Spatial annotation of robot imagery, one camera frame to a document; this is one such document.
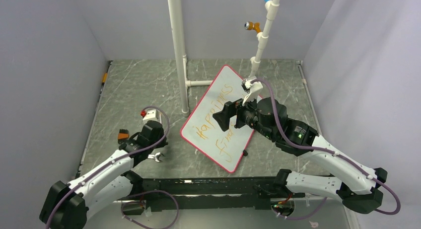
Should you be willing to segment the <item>pink framed whiteboard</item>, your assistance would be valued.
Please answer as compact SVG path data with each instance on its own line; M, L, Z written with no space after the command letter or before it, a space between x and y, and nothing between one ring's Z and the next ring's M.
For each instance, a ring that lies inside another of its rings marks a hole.
M236 117L223 131L213 114L223 109L224 103L234 102L246 95L242 77L229 65L224 65L180 130L180 136L229 173L233 173L249 145L254 131L245 126L234 127Z

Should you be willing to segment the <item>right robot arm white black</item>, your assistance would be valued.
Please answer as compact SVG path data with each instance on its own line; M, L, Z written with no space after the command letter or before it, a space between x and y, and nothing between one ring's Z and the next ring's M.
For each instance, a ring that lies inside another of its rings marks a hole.
M287 108L269 97L246 104L242 99L228 101L212 117L223 131L248 126L275 143L283 152L301 156L320 164L329 176L305 175L290 169L280 169L271 185L262 188L267 195L285 197L309 193L332 198L360 214L377 210L383 201L380 182L387 171L369 168L336 151L317 130L308 124L289 118Z

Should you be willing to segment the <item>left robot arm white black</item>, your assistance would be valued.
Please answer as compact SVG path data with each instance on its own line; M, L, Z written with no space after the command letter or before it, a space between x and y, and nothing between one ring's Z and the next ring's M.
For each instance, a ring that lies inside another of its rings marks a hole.
M154 149L167 145L168 131L161 123L149 120L140 132L118 138L118 149L101 164L68 183L58 181L51 186L40 221L51 229L81 229L112 202L138 198L144 192L143 178L132 168Z

